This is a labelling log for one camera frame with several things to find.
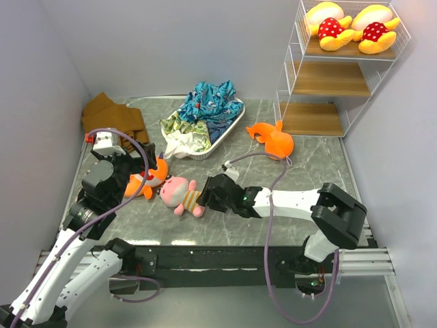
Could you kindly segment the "pink pig plush striped shirt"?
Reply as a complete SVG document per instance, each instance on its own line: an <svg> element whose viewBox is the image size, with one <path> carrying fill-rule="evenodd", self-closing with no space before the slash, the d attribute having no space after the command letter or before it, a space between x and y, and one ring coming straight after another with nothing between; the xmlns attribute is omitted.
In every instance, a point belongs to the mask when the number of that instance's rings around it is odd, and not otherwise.
<svg viewBox="0 0 437 328"><path fill-rule="evenodd" d="M200 218L206 208L198 204L201 192L196 188L195 180L188 181L181 176L172 176L161 186L158 194L163 203L173 209L175 215L182 216L184 212L189 212Z"/></svg>

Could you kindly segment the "orange fox plush toy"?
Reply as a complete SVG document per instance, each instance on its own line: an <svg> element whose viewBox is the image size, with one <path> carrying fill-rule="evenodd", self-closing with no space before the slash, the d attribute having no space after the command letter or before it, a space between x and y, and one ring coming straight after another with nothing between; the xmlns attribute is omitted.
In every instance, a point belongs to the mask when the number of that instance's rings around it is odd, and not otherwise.
<svg viewBox="0 0 437 328"><path fill-rule="evenodd" d="M147 200L150 200L153 196L153 190L162 185L168 176L168 164L162 152L156 157L156 166L156 169L149 169L147 174L144 171L140 174L132 174L126 186L124 197L131 197L140 184L145 181L142 190L137 196L143 195Z"/></svg>

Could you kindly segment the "yellow plush red dotted dress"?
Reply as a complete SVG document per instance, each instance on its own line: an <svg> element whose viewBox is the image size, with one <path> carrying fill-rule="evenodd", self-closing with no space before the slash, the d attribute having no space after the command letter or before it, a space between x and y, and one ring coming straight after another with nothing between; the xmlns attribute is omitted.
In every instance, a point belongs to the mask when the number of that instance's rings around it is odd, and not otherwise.
<svg viewBox="0 0 437 328"><path fill-rule="evenodd" d="M384 52L395 43L395 29L400 22L389 7L369 5L352 20L353 41L358 43L358 50L366 55Z"/></svg>

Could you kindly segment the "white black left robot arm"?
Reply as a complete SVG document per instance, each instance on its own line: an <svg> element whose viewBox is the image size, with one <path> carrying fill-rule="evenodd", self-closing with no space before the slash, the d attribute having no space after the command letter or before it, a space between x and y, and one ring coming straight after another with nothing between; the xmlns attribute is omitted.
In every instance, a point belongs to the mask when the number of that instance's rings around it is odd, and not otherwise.
<svg viewBox="0 0 437 328"><path fill-rule="evenodd" d="M137 269L135 247L114 238L84 271L72 276L123 206L130 176L157 167L152 143L141 144L136 158L115 148L107 155L97 149L91 153L97 161L82 179L57 241L28 287L13 303L1 306L1 326L66 327L77 306L101 284Z"/></svg>

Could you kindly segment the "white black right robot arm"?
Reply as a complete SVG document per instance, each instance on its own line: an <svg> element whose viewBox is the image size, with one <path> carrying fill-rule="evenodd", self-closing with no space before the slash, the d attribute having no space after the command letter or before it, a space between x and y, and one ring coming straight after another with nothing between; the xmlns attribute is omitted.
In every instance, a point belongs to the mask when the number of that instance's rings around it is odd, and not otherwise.
<svg viewBox="0 0 437 328"><path fill-rule="evenodd" d="M226 174L209 177L197 203L222 213L230 209L244 218L288 217L314 223L316 233L285 261L291 272L303 275L315 273L338 249L356 249L367 216L366 207L334 183L308 191L242 188Z"/></svg>

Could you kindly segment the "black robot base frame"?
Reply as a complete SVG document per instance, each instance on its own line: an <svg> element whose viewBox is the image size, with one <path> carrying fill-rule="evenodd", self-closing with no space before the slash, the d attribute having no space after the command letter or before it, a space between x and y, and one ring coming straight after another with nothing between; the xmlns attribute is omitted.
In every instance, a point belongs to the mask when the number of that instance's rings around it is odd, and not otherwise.
<svg viewBox="0 0 437 328"><path fill-rule="evenodd" d="M136 251L119 273L151 277L164 288L263 286L264 247L262 246L135 246ZM103 246L88 252L74 270L73 277L100 255ZM303 256L302 247L270 246L267 267L273 286L293 288L297 279L328 277L334 272L334 255L323 262ZM340 251L342 277L394 275L388 251L358 248Z"/></svg>

